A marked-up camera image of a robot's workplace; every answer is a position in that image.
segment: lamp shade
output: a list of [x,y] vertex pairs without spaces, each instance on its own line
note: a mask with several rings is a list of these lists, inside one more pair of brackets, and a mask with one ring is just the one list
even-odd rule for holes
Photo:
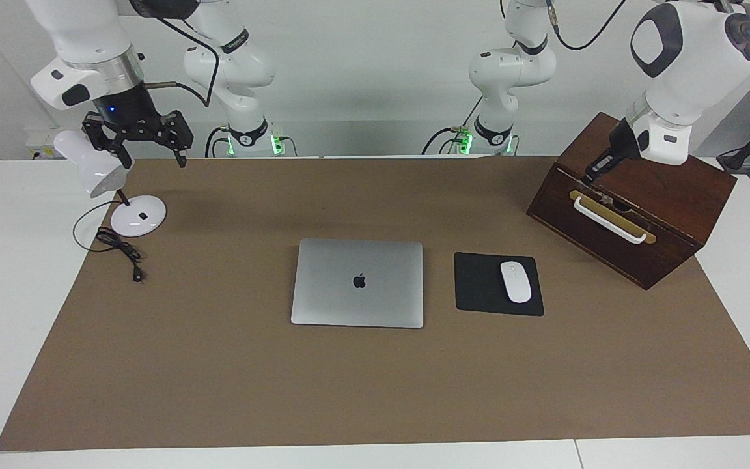
[[66,130],[54,137],[54,148],[77,166],[80,181],[94,199],[109,191],[121,190],[128,169],[108,151],[96,151],[80,133]]

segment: black mouse pad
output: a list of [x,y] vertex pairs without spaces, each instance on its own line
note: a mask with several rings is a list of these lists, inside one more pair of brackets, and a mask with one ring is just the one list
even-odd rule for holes
[[[532,298],[526,303],[514,303],[508,299],[500,270],[500,264],[508,261],[517,261],[526,269],[532,288]],[[527,317],[545,314],[534,258],[458,252],[453,255],[453,264],[456,272],[456,308]]]

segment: white mouse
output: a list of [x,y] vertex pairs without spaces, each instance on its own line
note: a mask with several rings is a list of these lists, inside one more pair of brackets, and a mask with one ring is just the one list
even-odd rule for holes
[[531,282],[526,268],[516,261],[503,262],[500,264],[503,271],[503,281],[508,297],[514,303],[526,303],[531,299]]

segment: white tabletop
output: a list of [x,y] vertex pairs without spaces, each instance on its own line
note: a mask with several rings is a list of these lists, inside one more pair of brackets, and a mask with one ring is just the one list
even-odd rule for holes
[[[85,251],[71,241],[89,199],[65,161],[0,161],[0,432]],[[99,210],[78,231],[93,236]],[[750,347],[750,181],[740,177],[697,255]],[[750,468],[750,436],[437,445],[65,451],[0,454],[0,467]]]

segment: drawer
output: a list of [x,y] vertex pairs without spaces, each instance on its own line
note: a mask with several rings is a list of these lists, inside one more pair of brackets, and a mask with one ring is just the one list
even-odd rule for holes
[[529,215],[645,290],[701,248],[622,200],[596,192],[557,164]]

